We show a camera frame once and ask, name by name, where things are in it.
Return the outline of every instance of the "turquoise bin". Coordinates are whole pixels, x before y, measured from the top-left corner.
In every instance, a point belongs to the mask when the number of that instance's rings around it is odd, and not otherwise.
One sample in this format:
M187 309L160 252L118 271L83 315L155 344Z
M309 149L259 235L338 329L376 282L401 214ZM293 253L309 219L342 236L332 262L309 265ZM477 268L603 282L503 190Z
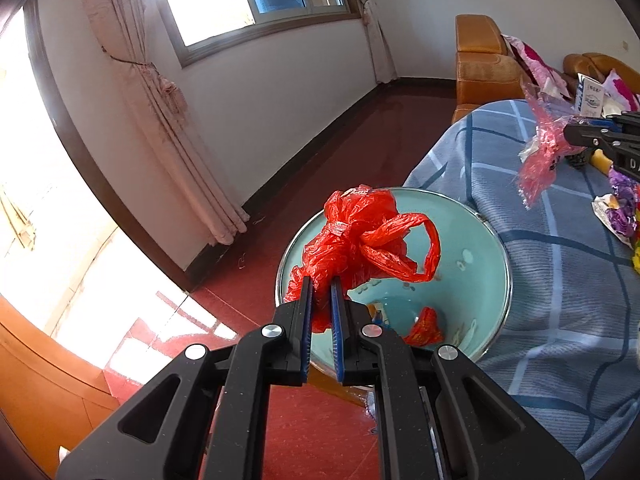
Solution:
M511 269L500 238L486 219L447 196L408 187L390 190L398 212L425 213L436 225L442 257L435 279L425 283L370 280L350 290L349 297L383 306L389 324L400 335L408 334L422 308L430 306L438 313L445 342L477 361L503 327L511 304ZM278 268L276 305L283 303L291 269L302 264L302 249L325 222L319 212L287 247ZM404 240L407 256L418 262L418 272L424 272L422 263L430 246L424 227L412 228ZM331 330L313 334L311 363L335 377Z

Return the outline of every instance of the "pink curtain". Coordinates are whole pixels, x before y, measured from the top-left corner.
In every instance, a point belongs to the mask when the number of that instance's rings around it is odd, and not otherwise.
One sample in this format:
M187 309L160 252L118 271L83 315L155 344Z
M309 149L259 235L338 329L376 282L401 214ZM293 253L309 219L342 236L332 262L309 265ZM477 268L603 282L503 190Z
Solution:
M98 42L112 59L124 100L158 160L215 240L231 244L237 232L246 231L249 217L225 196L190 140L187 132L193 126L186 119L182 92L148 58L147 1L82 0L82 4Z

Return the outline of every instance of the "pink plastic bag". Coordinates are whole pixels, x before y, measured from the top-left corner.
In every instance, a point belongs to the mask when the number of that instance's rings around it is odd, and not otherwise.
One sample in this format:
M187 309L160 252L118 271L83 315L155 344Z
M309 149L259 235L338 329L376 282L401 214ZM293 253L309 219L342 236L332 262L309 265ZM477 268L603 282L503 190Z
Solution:
M543 98L530 83L523 83L522 90L538 122L538 149L526 158L518 173L518 192L530 209L540 193L556 180L560 158L580 153L584 148L572 146L564 138L564 127L574 118L564 107L554 106L548 96Z

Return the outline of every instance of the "metal screw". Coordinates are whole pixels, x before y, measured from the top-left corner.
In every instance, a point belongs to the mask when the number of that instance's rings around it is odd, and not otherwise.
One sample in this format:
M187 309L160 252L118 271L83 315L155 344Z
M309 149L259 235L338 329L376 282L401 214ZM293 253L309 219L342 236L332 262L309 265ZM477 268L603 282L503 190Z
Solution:
M458 350L455 346L443 345L438 348L438 355L445 361L453 361L453 359L458 357Z
M362 327L362 335L366 337L380 337L382 335L382 328L379 325L365 325Z
M184 355L187 356L187 359L191 359L193 361L202 359L206 353L207 353L207 347L204 345L187 346L187 349L184 351Z
M270 324L262 327L262 335L265 337L278 337L280 334L282 334L280 325Z

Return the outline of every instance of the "baseboard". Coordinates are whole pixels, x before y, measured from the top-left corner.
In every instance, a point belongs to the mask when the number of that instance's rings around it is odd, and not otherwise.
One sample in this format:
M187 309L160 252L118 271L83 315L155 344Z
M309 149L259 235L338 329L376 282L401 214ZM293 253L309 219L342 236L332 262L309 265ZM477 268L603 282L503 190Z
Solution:
M456 81L427 77L401 77L389 84L379 84L358 99L340 114L324 130L311 139L299 152L289 159L276 173L242 205L250 215L257 215L262 208L289 182L302 167L313 158L362 108L389 87L433 89L439 96L455 97ZM200 284L209 275L215 264L225 254L228 246L207 244L186 269L193 283Z

